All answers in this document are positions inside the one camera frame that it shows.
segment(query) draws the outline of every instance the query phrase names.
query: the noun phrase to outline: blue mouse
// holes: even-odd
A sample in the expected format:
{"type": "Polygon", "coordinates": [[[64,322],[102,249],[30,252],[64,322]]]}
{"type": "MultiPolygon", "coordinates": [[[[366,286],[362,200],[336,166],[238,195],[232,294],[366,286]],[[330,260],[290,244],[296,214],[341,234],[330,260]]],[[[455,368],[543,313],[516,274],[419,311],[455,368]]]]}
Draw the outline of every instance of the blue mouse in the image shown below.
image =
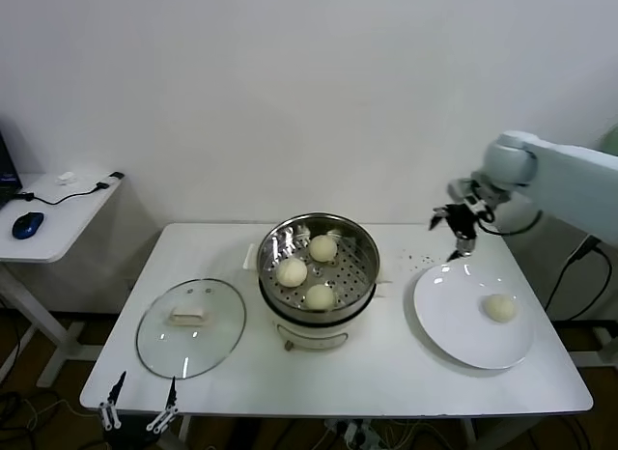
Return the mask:
{"type": "Polygon", "coordinates": [[[29,211],[18,218],[13,224],[13,237],[15,239],[28,239],[32,237],[39,227],[45,215],[40,211],[29,211]]]}

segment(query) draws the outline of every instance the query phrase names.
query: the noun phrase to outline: glass lid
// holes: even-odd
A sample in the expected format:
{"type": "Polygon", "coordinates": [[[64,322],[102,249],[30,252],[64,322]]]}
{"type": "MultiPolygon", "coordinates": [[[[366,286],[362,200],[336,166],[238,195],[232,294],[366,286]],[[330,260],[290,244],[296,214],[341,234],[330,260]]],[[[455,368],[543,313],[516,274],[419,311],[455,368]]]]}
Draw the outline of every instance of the glass lid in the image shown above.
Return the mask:
{"type": "Polygon", "coordinates": [[[196,279],[154,301],[139,324],[137,354],[164,378],[192,378],[221,363],[240,340],[246,310],[240,293],[218,279],[196,279]]]}

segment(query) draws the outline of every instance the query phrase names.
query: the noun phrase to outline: pot handle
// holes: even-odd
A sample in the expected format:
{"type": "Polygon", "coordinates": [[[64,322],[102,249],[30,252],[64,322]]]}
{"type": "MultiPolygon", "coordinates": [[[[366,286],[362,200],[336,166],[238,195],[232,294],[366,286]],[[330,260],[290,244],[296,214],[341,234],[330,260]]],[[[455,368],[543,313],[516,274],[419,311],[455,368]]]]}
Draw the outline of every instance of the pot handle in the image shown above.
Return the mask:
{"type": "Polygon", "coordinates": [[[249,244],[247,255],[244,257],[244,263],[242,264],[242,269],[246,269],[248,271],[258,270],[258,246],[256,244],[249,244]]]}

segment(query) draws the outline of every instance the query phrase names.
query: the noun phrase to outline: white table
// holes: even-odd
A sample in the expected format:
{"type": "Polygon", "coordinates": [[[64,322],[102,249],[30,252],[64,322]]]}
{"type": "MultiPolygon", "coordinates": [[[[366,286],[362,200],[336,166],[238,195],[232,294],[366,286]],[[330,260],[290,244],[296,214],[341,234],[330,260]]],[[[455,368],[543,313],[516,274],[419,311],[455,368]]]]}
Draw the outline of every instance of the white table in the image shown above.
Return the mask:
{"type": "MultiPolygon", "coordinates": [[[[20,175],[23,192],[34,192],[50,202],[75,192],[89,191],[105,176],[80,175],[76,183],[58,185],[55,175],[20,175]]],[[[61,259],[118,184],[88,196],[68,199],[58,206],[49,206],[39,201],[11,201],[0,210],[0,262],[46,264],[61,259]],[[43,223],[31,238],[15,239],[11,234],[13,224],[18,217],[29,211],[42,211],[45,214],[43,223]]],[[[32,323],[20,339],[22,350],[36,329],[57,347],[37,381],[38,387],[49,387],[66,360],[97,359],[101,346],[82,346],[76,341],[84,323],[73,323],[69,329],[64,329],[4,265],[0,265],[0,295],[32,323]]],[[[15,348],[0,367],[0,380],[6,376],[19,353],[15,348]]]]}
{"type": "Polygon", "coordinates": [[[481,236],[470,258],[500,274],[532,307],[536,340],[525,360],[507,371],[483,371],[451,359],[410,328],[404,298],[426,267],[442,263],[454,238],[426,225],[367,225],[391,284],[358,321],[341,348],[303,352],[283,349],[267,315],[255,273],[243,270],[249,243],[269,225],[173,224],[165,228],[81,393],[96,408],[126,371],[120,410],[159,412],[169,380],[138,359],[134,338],[144,311],[182,281],[215,277],[233,284],[246,303],[246,329],[232,354],[213,370],[177,382],[180,413],[234,416],[478,417],[507,420],[474,448],[497,448],[535,424],[540,415],[583,411],[592,398],[537,298],[501,238],[481,236]]]}

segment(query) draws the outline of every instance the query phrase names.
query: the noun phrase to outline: perforated steamer tray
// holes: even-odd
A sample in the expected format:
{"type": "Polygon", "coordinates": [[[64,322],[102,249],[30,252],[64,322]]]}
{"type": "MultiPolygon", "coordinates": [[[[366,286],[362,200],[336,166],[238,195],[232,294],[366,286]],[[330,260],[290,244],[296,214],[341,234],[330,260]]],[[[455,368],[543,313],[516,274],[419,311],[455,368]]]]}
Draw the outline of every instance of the perforated steamer tray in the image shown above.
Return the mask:
{"type": "Polygon", "coordinates": [[[366,305],[363,302],[371,297],[378,277],[379,253],[360,225],[337,215],[308,213],[278,225],[265,237],[258,249],[258,271],[263,295],[277,309],[304,322],[333,323],[366,305]],[[316,262],[309,254],[309,242],[320,235],[337,241],[337,254],[331,262],[316,262]],[[275,275],[277,267],[290,257],[307,266],[307,278],[296,288],[281,286],[275,275]],[[320,311],[305,306],[307,291],[317,284],[332,288],[334,308],[320,311]]]}

